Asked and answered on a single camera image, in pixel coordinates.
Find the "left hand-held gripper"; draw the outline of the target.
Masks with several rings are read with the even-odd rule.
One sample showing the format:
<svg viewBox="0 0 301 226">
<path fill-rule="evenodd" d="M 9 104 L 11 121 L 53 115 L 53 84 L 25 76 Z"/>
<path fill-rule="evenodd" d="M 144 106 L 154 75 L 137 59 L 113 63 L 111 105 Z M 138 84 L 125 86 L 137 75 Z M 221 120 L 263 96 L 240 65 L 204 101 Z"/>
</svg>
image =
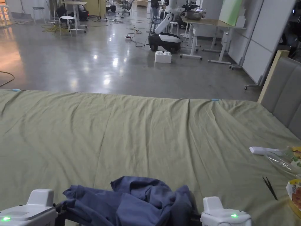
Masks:
<svg viewBox="0 0 301 226">
<path fill-rule="evenodd" d="M 1 226 L 64 226 L 66 211 L 53 202 L 52 189 L 35 189 L 25 205 L 0 211 Z"/>
</svg>

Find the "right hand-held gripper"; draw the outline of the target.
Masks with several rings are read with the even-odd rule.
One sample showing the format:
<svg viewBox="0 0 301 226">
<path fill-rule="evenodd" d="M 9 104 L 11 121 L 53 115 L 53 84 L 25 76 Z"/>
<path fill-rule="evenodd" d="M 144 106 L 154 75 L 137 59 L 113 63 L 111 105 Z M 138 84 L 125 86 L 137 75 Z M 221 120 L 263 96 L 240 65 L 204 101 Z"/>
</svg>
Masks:
<svg viewBox="0 0 301 226">
<path fill-rule="evenodd" d="M 224 208 L 216 197 L 203 198 L 203 212 L 199 213 L 196 199 L 191 198 L 193 212 L 191 226 L 251 226 L 251 216 L 244 211 Z"/>
</svg>

